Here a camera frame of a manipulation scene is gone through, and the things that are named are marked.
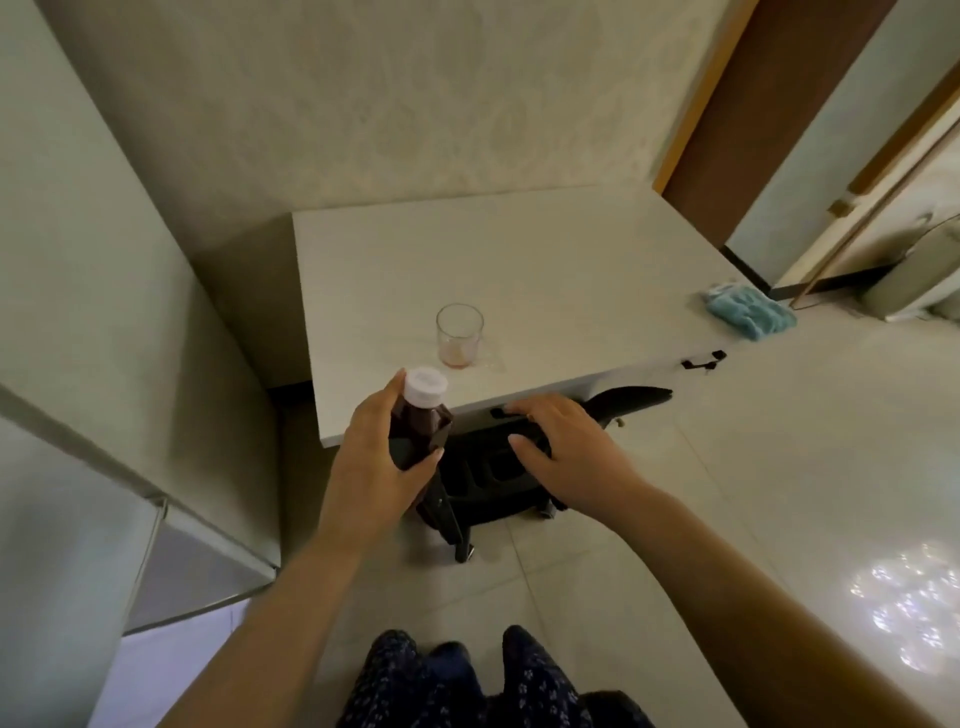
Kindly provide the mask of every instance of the tile floor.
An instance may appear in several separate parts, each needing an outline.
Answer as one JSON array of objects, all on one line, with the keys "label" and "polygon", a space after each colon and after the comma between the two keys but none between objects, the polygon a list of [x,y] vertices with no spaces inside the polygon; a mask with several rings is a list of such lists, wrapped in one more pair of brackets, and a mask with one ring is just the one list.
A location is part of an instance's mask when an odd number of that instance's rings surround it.
[{"label": "tile floor", "polygon": [[[950,616],[960,613],[960,330],[883,324],[834,304],[800,318],[708,376],[676,376],[673,401],[627,418],[612,436],[651,480],[960,726],[960,628],[945,621],[960,619]],[[309,408],[292,414],[288,530],[314,522],[326,462]],[[292,533],[288,546],[302,537]],[[743,725],[657,582],[605,528],[571,512],[552,522],[517,516],[475,529],[474,544],[460,566],[435,533],[415,520],[401,525],[348,597],[303,725],[333,724],[371,639],[387,627],[425,644],[465,642],[484,687],[496,691],[500,635],[512,623],[538,636],[578,687],[620,688],[659,726]],[[957,567],[953,581],[948,565]],[[863,596],[853,593],[857,578]],[[137,651],[152,643],[168,659],[160,670],[173,675],[186,650],[178,645],[192,642],[196,656],[182,658],[168,692],[181,690],[240,611],[125,641],[114,673],[136,673]],[[202,640],[190,637],[197,631]],[[98,716],[119,699],[144,706],[139,722],[91,725],[155,724],[156,701],[117,682],[111,675]]]}]

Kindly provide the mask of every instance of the white table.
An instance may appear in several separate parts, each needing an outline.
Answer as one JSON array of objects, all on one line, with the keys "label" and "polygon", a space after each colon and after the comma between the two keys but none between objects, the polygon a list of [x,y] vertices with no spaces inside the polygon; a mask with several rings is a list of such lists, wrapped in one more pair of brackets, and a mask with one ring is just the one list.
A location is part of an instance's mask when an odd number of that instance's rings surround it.
[{"label": "white table", "polygon": [[321,440],[400,367],[437,358],[437,311],[484,314],[478,363],[445,369],[455,412],[571,391],[728,347],[698,293],[742,280],[667,202],[576,187],[294,214]]}]

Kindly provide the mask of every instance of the dark floral pants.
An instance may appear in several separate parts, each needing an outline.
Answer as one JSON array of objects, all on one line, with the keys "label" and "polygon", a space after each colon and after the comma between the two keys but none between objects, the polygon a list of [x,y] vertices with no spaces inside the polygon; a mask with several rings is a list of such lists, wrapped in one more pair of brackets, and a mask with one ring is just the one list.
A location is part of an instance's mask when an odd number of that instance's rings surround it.
[{"label": "dark floral pants", "polygon": [[622,692],[578,694],[525,629],[503,634],[504,689],[486,697],[455,643],[428,655],[405,632],[373,642],[338,728],[652,728]]}]

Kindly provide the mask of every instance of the blue towel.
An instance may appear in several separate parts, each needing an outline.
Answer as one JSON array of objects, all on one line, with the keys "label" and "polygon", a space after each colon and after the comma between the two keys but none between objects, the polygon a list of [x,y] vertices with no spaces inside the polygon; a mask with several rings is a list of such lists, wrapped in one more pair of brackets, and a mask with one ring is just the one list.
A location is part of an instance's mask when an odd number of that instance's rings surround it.
[{"label": "blue towel", "polygon": [[707,302],[707,311],[751,341],[759,341],[797,325],[793,311],[747,285],[725,283],[702,295]]}]

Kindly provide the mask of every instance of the empty glass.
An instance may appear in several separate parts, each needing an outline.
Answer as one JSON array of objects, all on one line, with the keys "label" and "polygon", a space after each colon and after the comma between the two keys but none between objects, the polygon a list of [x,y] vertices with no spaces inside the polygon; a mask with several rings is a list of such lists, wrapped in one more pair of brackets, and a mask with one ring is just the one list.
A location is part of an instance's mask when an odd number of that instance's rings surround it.
[{"label": "empty glass", "polygon": [[451,369],[473,363],[483,332],[483,314],[468,303],[448,303],[437,314],[440,360]]}]

